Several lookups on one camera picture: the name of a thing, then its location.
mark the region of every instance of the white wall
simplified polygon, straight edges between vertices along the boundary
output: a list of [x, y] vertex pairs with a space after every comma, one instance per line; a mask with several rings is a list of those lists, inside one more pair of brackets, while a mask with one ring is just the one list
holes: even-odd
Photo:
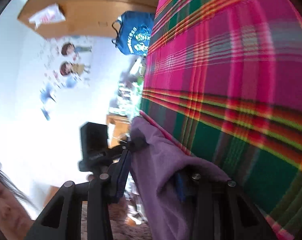
[[22, 1], [13, 0], [0, 16], [0, 124], [14, 119], [21, 41], [27, 30], [12, 18], [18, 15], [22, 6]]
[[91, 87], [60, 93], [55, 117], [46, 121], [39, 99], [43, 65], [36, 57], [44, 40], [16, 20], [25, 2], [12, 0], [0, 16], [0, 162], [13, 183], [35, 197], [35, 185], [85, 181], [77, 168], [79, 127], [105, 123], [119, 76], [134, 58], [122, 55], [110, 38], [97, 38]]

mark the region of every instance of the dark hair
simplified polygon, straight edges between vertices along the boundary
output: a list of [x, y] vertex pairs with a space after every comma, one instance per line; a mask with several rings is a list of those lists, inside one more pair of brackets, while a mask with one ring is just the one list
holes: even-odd
[[0, 183], [10, 190], [16, 198], [36, 208], [29, 198], [22, 191], [20, 191], [2, 171], [0, 171]]
[[68, 43], [66, 43], [66, 44], [64, 44], [64, 45], [62, 46], [61, 54], [62, 54], [63, 56], [66, 56], [66, 55], [67, 55], [67, 50], [68, 50], [68, 48], [69, 48], [70, 45], [74, 47], [74, 45], [73, 45], [72, 43], [70, 43], [70, 42], [68, 42]]
[[61, 73], [62, 76], [69, 75], [72, 72], [72, 70], [67, 71], [67, 64], [71, 64], [71, 63], [67, 62], [67, 61], [63, 62], [61, 67], [60, 67], [60, 73]]

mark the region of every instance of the poster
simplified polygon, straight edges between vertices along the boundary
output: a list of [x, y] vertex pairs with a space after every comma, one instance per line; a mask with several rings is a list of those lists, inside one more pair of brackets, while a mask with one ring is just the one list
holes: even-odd
[[93, 44], [94, 37], [67, 36], [48, 40], [38, 53], [44, 62], [41, 111], [48, 121], [58, 104], [60, 90], [90, 86]]

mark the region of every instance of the bag strap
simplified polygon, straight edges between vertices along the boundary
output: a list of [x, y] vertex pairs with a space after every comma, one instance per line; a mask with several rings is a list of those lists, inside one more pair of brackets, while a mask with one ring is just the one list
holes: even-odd
[[[119, 23], [120, 24], [120, 29], [119, 31], [114, 27], [114, 24], [115, 23]], [[122, 28], [122, 21], [119, 21], [119, 20], [116, 20], [112, 23], [112, 28], [115, 30], [116, 32], [116, 38], [115, 39], [112, 39], [111, 42], [115, 45], [115, 47], [117, 48], [118, 47], [118, 43], [119, 43], [119, 33], [121, 32], [121, 28]]]

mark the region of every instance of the blue tote bag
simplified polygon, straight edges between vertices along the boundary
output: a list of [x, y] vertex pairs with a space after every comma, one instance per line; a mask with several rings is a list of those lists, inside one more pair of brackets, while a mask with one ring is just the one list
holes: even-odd
[[[112, 24], [116, 38], [112, 40], [115, 47], [123, 54], [146, 56], [150, 44], [151, 31], [154, 24], [154, 13], [126, 11]], [[118, 22], [120, 29], [114, 27]]]

